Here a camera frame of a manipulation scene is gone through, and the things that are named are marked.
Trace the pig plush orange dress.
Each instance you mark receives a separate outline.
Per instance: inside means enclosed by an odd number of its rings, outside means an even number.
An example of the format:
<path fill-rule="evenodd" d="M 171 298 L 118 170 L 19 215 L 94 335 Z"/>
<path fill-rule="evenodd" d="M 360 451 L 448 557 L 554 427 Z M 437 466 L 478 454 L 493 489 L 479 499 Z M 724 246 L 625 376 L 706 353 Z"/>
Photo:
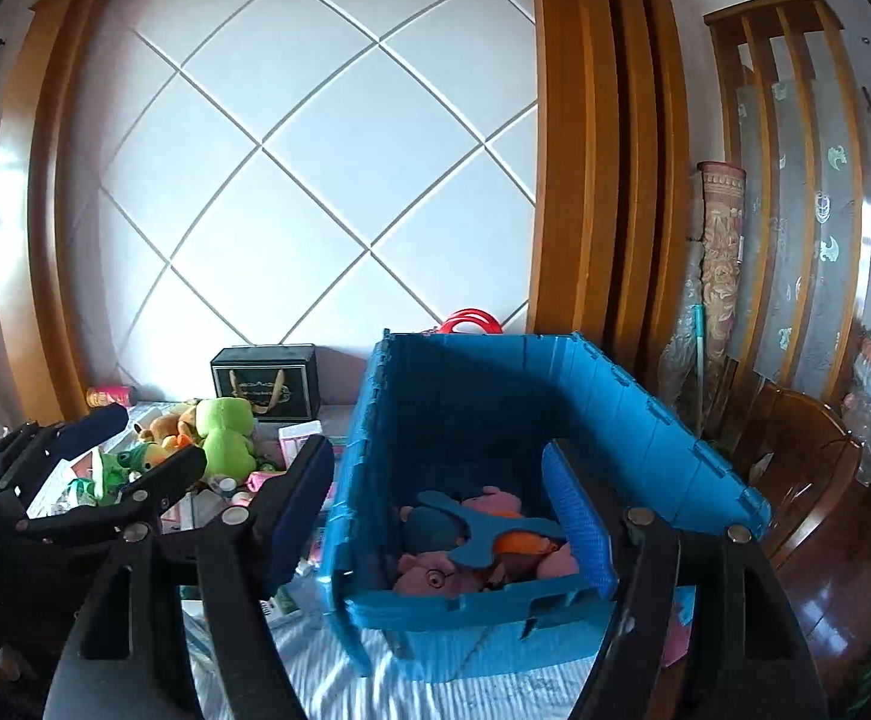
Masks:
<path fill-rule="evenodd" d="M 547 580 L 575 575 L 579 562 L 565 541 L 529 532 L 511 532 L 494 543 L 497 582 Z"/>

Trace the blue plastic hanger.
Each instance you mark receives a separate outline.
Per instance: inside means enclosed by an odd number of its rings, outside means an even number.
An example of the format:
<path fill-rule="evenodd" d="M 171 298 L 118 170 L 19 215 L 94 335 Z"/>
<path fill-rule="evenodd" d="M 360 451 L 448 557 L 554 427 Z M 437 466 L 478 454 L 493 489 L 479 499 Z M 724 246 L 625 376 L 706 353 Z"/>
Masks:
<path fill-rule="evenodd" d="M 461 543 L 447 551 L 447 557 L 458 566 L 470 569 L 485 569 L 499 550 L 499 541 L 510 535 L 531 535 L 547 541 L 564 541 L 559 523 L 540 517 L 523 517 L 520 512 L 479 511 L 471 505 L 451 499 L 444 493 L 424 491 L 417 495 L 419 509 L 430 509 L 455 518 L 463 527 Z"/>

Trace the pig plush with glasses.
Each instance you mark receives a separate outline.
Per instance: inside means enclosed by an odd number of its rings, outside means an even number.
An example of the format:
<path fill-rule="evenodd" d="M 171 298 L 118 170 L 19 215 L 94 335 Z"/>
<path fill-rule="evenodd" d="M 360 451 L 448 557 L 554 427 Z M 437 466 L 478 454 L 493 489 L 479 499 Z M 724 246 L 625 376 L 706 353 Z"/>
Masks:
<path fill-rule="evenodd" d="M 401 596 L 458 598 L 483 588 L 484 580 L 472 569 L 458 566 L 445 551 L 432 551 L 403 554 L 393 590 Z"/>

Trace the pig plush blue body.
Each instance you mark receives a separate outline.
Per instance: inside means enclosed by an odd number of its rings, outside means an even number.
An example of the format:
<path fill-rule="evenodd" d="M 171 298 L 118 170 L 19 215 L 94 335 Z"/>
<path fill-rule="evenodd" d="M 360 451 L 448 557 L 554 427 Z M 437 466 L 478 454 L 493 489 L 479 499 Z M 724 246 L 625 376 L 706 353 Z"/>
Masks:
<path fill-rule="evenodd" d="M 409 554 L 453 551 L 468 539 L 458 517 L 427 505 L 406 505 L 399 512 L 404 551 Z"/>

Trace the pig plush red dress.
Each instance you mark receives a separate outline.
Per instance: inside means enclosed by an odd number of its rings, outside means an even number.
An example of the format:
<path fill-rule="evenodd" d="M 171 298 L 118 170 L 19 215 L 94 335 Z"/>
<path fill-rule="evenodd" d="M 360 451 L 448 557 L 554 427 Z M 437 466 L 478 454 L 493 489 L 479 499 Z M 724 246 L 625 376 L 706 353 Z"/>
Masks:
<path fill-rule="evenodd" d="M 484 486 L 477 496 L 468 497 L 461 505 L 470 511 L 494 517 L 518 518 L 522 515 L 520 497 L 502 491 L 497 486 Z"/>

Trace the yellow duck plush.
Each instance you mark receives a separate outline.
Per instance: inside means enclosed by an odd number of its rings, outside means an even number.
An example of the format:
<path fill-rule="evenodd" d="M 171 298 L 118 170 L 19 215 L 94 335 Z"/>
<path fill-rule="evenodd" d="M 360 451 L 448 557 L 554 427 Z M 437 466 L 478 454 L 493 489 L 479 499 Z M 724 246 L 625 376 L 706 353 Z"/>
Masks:
<path fill-rule="evenodd" d="M 122 450 L 116 455 L 119 466 L 129 473 L 144 473 L 154 470 L 173 455 L 172 449 L 163 449 L 161 445 L 142 442 L 131 449 Z"/>

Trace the pink chip can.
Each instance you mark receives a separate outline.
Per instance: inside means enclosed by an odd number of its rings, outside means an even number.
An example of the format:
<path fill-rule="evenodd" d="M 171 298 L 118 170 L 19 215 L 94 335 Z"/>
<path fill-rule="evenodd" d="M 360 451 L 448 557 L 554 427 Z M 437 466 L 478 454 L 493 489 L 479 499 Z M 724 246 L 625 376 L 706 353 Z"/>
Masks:
<path fill-rule="evenodd" d="M 133 388 L 127 385 L 105 385 L 90 387 L 85 392 L 85 401 L 90 408 L 104 408 L 110 405 L 121 405 L 131 408 L 134 403 Z"/>

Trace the brown bear plush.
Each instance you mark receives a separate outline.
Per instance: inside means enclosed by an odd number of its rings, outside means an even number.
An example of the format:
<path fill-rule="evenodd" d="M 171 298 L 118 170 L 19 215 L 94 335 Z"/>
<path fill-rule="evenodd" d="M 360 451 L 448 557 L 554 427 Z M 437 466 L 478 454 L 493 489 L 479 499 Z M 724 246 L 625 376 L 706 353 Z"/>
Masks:
<path fill-rule="evenodd" d="M 163 449 L 181 449 L 194 444 L 197 440 L 196 406 L 184 406 L 157 416 L 147 426 L 134 424 L 134 431 L 140 442 L 157 444 Z"/>

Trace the green frog plush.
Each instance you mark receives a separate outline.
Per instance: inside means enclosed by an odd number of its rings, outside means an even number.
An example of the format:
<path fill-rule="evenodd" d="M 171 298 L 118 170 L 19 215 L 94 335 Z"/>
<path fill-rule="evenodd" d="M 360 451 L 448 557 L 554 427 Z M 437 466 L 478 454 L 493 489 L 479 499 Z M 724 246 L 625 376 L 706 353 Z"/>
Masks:
<path fill-rule="evenodd" d="M 256 470 L 253 408 L 243 398 L 207 398 L 196 406 L 196 433 L 206 455 L 207 478 L 228 476 L 245 483 Z"/>

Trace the white pink carton box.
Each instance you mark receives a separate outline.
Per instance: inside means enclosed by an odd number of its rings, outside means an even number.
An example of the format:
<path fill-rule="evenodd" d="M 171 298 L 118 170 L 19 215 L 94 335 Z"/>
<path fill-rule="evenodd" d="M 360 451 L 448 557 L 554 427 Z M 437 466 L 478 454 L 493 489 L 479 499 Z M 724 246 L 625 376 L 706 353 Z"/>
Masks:
<path fill-rule="evenodd" d="M 289 470 L 292 463 L 302 452 L 303 445 L 310 437 L 323 436 L 323 424 L 319 419 L 307 422 L 297 422 L 297 424 L 286 424 L 280 426 L 277 431 L 277 440 L 279 440 L 280 456 L 284 468 Z"/>

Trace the wooden chair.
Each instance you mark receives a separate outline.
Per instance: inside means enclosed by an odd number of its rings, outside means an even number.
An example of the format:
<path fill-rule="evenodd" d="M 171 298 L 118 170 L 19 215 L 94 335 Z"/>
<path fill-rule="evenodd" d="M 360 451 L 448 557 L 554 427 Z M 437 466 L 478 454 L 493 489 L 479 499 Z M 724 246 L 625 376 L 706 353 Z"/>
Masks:
<path fill-rule="evenodd" d="M 771 505 L 761 544 L 774 569 L 833 515 L 860 460 L 862 444 L 831 406 L 774 382 L 762 385 L 732 463 Z"/>

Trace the light blue tablecloth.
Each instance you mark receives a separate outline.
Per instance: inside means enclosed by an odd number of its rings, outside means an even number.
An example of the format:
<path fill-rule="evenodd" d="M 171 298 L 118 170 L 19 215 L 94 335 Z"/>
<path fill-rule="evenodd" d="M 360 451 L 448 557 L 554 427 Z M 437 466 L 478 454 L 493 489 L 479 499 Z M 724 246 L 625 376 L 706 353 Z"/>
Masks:
<path fill-rule="evenodd" d="M 157 520 L 206 466 L 190 449 L 106 509 L 101 564 L 80 602 L 44 711 L 51 718 L 567 717 L 616 605 L 580 577 L 461 600 L 369 595 L 375 631 L 331 613 L 348 571 L 303 571 L 341 530 L 331 441 L 315 437 L 255 502 L 196 530 Z"/>

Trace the black gift box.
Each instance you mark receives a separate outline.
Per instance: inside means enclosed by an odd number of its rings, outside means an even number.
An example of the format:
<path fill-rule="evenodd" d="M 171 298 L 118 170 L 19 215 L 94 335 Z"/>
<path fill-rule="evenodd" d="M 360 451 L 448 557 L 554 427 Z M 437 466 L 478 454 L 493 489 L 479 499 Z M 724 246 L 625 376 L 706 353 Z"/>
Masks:
<path fill-rule="evenodd" d="M 313 344 L 232 346 L 212 358 L 211 372 L 215 394 L 248 401 L 259 421 L 305 422 L 318 415 Z"/>

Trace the blue plastic storage crate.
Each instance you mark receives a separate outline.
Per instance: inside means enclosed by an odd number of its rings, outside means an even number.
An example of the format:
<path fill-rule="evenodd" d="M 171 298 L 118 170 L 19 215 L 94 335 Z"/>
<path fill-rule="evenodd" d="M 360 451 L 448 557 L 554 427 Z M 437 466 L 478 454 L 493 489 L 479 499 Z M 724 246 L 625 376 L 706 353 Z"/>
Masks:
<path fill-rule="evenodd" d="M 766 533 L 771 507 L 655 397 L 577 335 L 387 333 L 367 362 L 323 536 L 319 596 L 359 674 L 380 634 L 404 678 L 429 683 L 552 667 L 598 652 L 613 603 L 579 577 L 445 598 L 394 593 L 399 512 L 424 491 L 484 486 L 544 517 L 541 460 L 567 442 L 624 505 L 681 530 Z"/>

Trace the rolled patterned carpet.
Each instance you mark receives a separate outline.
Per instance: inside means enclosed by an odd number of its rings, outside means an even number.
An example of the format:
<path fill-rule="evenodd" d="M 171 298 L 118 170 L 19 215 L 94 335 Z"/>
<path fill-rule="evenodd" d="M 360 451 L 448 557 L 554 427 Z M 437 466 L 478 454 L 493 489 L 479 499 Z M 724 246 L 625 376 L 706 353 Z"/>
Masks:
<path fill-rule="evenodd" d="M 715 394 L 732 338 L 740 292 L 746 172 L 733 164 L 702 161 L 702 305 L 705 319 L 705 388 Z"/>

